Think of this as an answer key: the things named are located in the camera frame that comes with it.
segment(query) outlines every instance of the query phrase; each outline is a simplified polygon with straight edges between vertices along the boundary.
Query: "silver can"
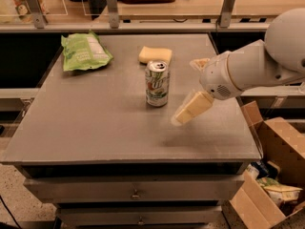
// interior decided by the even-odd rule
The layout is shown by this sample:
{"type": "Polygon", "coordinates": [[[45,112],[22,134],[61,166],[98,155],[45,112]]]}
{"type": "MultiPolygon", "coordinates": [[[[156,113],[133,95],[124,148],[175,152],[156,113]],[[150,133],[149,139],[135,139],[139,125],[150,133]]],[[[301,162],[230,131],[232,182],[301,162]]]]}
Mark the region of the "silver can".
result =
{"type": "Polygon", "coordinates": [[[161,107],[168,102],[170,87],[170,71],[166,62],[161,60],[150,61],[145,70],[146,101],[161,107]]]}

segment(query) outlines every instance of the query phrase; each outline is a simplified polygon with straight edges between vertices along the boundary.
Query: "yellow sponge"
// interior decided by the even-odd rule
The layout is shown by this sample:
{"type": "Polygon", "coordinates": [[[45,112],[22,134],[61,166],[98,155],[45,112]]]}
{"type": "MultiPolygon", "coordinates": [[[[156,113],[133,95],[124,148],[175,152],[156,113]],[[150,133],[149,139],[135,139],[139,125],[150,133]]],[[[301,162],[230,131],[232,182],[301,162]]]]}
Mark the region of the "yellow sponge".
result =
{"type": "Polygon", "coordinates": [[[172,50],[169,49],[148,48],[144,46],[139,54],[139,61],[147,64],[151,60],[163,60],[170,65],[172,54],[172,50]]]}
{"type": "Polygon", "coordinates": [[[206,91],[189,95],[172,118],[172,124],[183,125],[196,116],[206,112],[213,105],[214,99],[206,91]]]}

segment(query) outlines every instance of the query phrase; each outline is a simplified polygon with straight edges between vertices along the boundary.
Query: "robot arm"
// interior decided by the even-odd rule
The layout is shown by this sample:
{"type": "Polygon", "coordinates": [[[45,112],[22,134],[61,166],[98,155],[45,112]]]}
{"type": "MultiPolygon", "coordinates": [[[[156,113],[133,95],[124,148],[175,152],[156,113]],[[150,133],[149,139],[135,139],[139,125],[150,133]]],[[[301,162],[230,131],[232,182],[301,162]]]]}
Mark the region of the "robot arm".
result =
{"type": "Polygon", "coordinates": [[[200,75],[202,87],[214,98],[239,96],[255,87],[272,87],[305,78],[305,9],[279,15],[258,40],[212,58],[200,75]]]}

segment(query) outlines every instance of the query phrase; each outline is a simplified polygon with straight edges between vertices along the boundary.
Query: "drawer knob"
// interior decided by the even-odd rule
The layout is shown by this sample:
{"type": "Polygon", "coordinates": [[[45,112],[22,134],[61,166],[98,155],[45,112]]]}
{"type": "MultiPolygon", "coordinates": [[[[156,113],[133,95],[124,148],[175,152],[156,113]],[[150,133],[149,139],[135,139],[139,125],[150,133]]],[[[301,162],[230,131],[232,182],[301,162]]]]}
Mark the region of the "drawer knob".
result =
{"type": "Polygon", "coordinates": [[[140,200],[141,199],[141,196],[139,196],[136,189],[134,189],[134,193],[133,193],[133,195],[131,195],[131,199],[132,200],[140,200]]]}
{"type": "Polygon", "coordinates": [[[142,217],[140,217],[139,222],[137,222],[137,225],[145,225],[142,217]]]}

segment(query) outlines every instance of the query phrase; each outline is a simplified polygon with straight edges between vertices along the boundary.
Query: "black cable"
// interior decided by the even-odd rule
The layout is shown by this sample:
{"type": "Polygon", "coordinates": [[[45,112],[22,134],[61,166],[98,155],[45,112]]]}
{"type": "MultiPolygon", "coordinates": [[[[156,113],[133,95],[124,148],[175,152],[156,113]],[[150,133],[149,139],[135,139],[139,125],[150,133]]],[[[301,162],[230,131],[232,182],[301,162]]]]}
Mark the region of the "black cable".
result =
{"type": "Polygon", "coordinates": [[[15,217],[12,215],[12,213],[10,212],[10,209],[8,208],[7,204],[4,202],[4,200],[2,199],[1,195],[0,195],[0,200],[3,203],[3,206],[6,208],[6,210],[9,212],[11,218],[13,219],[13,221],[15,222],[15,224],[17,225],[17,227],[19,229],[22,229],[21,226],[18,224],[17,220],[15,219],[15,217]]]}

